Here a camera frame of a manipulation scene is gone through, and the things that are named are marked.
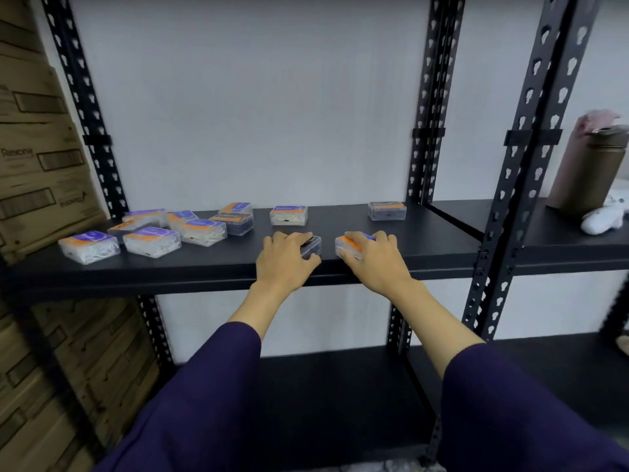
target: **transparent plastic case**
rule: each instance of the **transparent plastic case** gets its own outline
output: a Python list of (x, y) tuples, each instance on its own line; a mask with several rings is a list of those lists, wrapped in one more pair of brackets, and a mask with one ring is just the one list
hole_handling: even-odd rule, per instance
[(150, 258), (163, 257), (181, 248), (179, 232), (153, 226), (125, 235), (123, 240), (129, 253)]
[(278, 205), (269, 214), (271, 225), (304, 226), (308, 221), (308, 207), (298, 205)]
[(151, 225), (157, 227), (166, 226), (166, 210), (165, 209), (153, 209), (153, 210), (136, 210), (133, 212), (127, 212), (122, 221), (126, 222), (132, 218), (145, 218), (151, 219)]
[(166, 214), (166, 223), (169, 229), (178, 230), (177, 225), (190, 222), (197, 217), (194, 212), (190, 210), (182, 210), (179, 212), (170, 212)]
[(227, 226), (227, 235), (245, 235), (254, 227), (254, 216), (252, 214), (241, 214), (233, 212), (223, 212), (214, 215), (210, 220), (214, 222), (224, 222)]
[[(375, 241), (374, 237), (370, 237), (366, 233), (362, 233), (362, 234), (365, 235), (365, 237), (367, 237), (369, 240)], [(336, 253), (337, 257), (341, 256), (339, 254), (340, 250), (345, 250), (346, 252), (351, 253), (354, 256), (354, 258), (356, 258), (357, 260), (362, 261), (362, 248), (360, 248), (360, 245), (358, 245), (351, 238), (342, 236), (342, 237), (337, 237), (334, 240), (334, 253)]]
[(134, 231), (147, 226), (156, 226), (156, 224), (157, 222), (155, 221), (155, 217), (131, 217), (131, 219), (126, 222), (119, 223), (118, 225), (114, 225), (108, 229), (107, 235), (116, 237), (120, 243), (122, 241), (122, 237), (128, 233), (133, 233)]
[(233, 212), (250, 214), (254, 212), (254, 208), (249, 202), (232, 202), (231, 204), (221, 208), (218, 213)]
[(96, 230), (62, 238), (58, 243), (66, 257), (83, 265), (105, 260), (120, 253), (117, 238)]
[(321, 237), (312, 236), (300, 247), (301, 258), (308, 260), (310, 255), (321, 255)]
[(370, 202), (367, 204), (371, 220), (404, 220), (406, 205), (402, 202)]
[(179, 225), (181, 241), (188, 244), (212, 246), (227, 238), (227, 226), (224, 222), (198, 218)]

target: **hand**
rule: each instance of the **hand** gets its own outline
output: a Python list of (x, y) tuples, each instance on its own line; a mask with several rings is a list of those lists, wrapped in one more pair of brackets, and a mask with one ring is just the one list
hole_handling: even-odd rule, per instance
[(287, 236), (277, 231), (273, 238), (264, 237), (264, 249), (256, 260), (257, 283), (279, 294), (281, 301), (303, 286), (321, 263), (319, 255), (312, 254), (304, 260), (299, 253), (300, 246), (312, 236), (311, 232)]
[(359, 231), (348, 231), (345, 235), (362, 248), (362, 261), (342, 250), (341, 258), (371, 291), (391, 300), (397, 290), (414, 282), (397, 249), (395, 235), (387, 236), (383, 231), (378, 231), (373, 234), (375, 242)]

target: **black clip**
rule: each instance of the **black clip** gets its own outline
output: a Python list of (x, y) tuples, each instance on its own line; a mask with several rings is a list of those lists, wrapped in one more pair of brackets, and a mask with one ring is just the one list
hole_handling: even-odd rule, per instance
[(428, 139), (430, 136), (443, 137), (445, 128), (414, 128), (413, 139)]
[(83, 142), (89, 146), (110, 146), (111, 136), (109, 134), (87, 134), (83, 136)]
[[(556, 146), (561, 139), (562, 129), (540, 129), (537, 131), (537, 143), (539, 145)], [(507, 131), (505, 146), (527, 146), (533, 136), (532, 129)]]

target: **purple sleeve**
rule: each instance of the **purple sleeve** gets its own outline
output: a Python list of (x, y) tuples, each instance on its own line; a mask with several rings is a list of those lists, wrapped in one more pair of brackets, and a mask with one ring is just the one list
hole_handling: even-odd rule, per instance
[(629, 471), (629, 453), (491, 346), (448, 365), (440, 461), (459, 471)]
[(260, 347), (251, 326), (218, 328), (94, 472), (239, 470)]

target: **shelf board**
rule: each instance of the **shelf board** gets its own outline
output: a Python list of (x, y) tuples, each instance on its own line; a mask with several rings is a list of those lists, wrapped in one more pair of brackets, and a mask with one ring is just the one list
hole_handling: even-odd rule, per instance
[[(629, 225), (601, 235), (587, 235), (578, 222), (562, 219), (546, 207), (535, 206), (524, 248), (518, 255), (515, 275), (571, 273), (629, 269)], [(477, 240), (482, 240), (491, 200), (432, 202), (430, 209)]]
[[(598, 334), (506, 339), (491, 345), (593, 427), (610, 437), (629, 437), (629, 357)], [(440, 389), (427, 376), (426, 359), (421, 346), (408, 352), (431, 403), (440, 402)]]
[[(372, 222), (366, 205), (309, 207), (305, 227), (272, 227), (271, 209), (254, 211), (256, 227), (209, 248), (184, 244), (160, 259), (123, 251), (115, 257), (81, 265), (52, 245), (11, 268), (10, 281), (25, 301), (132, 294), (191, 293), (247, 289), (256, 278), (256, 258), (264, 236), (281, 229), (312, 231), (323, 239), (322, 264), (306, 285), (357, 283), (334, 254), (334, 239), (346, 230), (394, 233), (406, 265), (417, 279), (471, 277), (479, 242), (429, 209), (409, 205), (404, 222)], [(196, 212), (209, 218), (216, 211)], [(101, 226), (105, 231), (113, 223)]]
[(308, 470), (425, 453), (434, 417), (386, 347), (263, 358), (252, 467)]

